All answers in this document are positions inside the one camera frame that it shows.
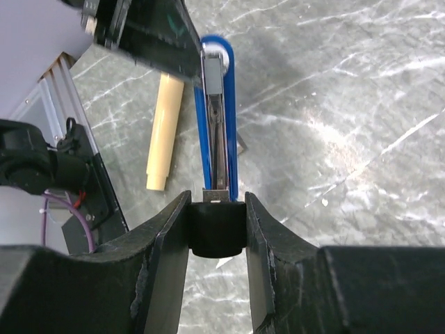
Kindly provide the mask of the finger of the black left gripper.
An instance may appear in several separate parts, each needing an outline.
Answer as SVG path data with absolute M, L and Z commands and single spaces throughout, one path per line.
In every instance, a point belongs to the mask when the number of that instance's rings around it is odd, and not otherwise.
M 202 82 L 200 37 L 183 1 L 64 1 L 109 51 L 192 84 Z

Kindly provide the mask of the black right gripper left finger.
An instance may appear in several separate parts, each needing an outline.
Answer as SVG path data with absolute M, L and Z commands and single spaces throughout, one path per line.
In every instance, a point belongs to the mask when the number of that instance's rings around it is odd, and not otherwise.
M 78 333 L 176 333 L 188 261 L 186 209 L 180 193 L 156 216 L 94 253 L 74 258 L 82 302 Z

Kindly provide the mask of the blue stapler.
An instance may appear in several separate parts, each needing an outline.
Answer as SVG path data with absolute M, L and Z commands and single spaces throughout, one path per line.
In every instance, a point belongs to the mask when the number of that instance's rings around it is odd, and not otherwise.
M 246 245 L 245 204 L 238 201 L 234 50 L 220 35 L 201 39 L 202 87 L 194 89 L 204 174 L 202 202 L 190 208 L 189 247 L 204 258 L 233 257 Z

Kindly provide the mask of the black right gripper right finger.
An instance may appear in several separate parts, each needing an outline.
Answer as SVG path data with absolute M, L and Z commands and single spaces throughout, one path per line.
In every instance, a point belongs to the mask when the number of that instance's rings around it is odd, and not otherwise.
M 347 246 L 316 247 L 275 219 L 250 192 L 246 257 L 254 333 L 350 333 L 334 260 L 351 259 Z

